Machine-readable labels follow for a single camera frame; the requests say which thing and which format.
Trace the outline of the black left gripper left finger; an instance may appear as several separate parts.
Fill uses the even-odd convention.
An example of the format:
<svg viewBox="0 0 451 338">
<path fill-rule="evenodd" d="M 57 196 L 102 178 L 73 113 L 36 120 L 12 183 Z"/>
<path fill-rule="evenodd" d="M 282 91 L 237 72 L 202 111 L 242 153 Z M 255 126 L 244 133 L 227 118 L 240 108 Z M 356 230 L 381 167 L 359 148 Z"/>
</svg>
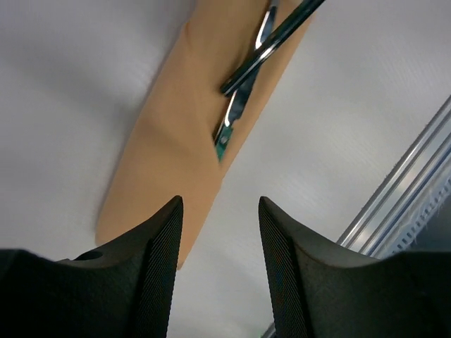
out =
<svg viewBox="0 0 451 338">
<path fill-rule="evenodd" d="M 77 258 L 1 251 L 2 337 L 165 337 L 183 227 L 176 196 Z"/>
</svg>

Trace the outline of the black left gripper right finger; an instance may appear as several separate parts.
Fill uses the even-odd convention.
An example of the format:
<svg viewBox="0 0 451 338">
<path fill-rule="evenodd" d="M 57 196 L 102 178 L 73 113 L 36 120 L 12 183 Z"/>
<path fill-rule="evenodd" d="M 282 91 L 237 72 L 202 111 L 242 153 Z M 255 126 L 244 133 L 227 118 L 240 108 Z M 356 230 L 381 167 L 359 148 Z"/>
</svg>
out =
<svg viewBox="0 0 451 338">
<path fill-rule="evenodd" d="M 449 337 L 450 254 L 379 260 L 346 249 L 259 201 L 278 337 Z"/>
</svg>

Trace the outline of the green handled knife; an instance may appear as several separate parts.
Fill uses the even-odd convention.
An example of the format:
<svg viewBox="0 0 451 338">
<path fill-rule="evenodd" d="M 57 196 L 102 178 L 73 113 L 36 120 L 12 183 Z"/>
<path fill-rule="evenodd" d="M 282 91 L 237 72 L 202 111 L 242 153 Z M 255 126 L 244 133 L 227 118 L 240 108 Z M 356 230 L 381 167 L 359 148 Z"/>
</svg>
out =
<svg viewBox="0 0 451 338">
<path fill-rule="evenodd" d="M 256 35 L 252 51 L 257 50 L 272 33 L 279 3 L 280 2 L 276 0 L 269 1 L 265 16 Z M 250 75 L 240 85 L 240 87 L 233 92 L 233 95 L 230 98 L 227 110 L 223 116 L 221 124 L 214 138 L 214 146 L 219 162 L 222 161 L 223 155 L 232 136 L 233 124 L 236 120 L 239 120 L 241 118 L 244 112 L 258 72 L 259 69 L 257 68 L 254 71 L 254 74 Z"/>
</svg>

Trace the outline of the green handled fork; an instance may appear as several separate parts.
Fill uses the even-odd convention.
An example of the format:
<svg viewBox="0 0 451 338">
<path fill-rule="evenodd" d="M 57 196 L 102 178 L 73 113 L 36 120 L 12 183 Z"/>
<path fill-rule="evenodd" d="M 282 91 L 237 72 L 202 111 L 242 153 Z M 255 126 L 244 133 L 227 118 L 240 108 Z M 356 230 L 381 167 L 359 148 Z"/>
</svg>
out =
<svg viewBox="0 0 451 338">
<path fill-rule="evenodd" d="M 220 93 L 230 96 L 266 60 L 304 24 L 325 0 L 303 1 L 292 13 L 268 36 L 262 45 L 255 50 L 236 71 L 221 85 Z"/>
</svg>

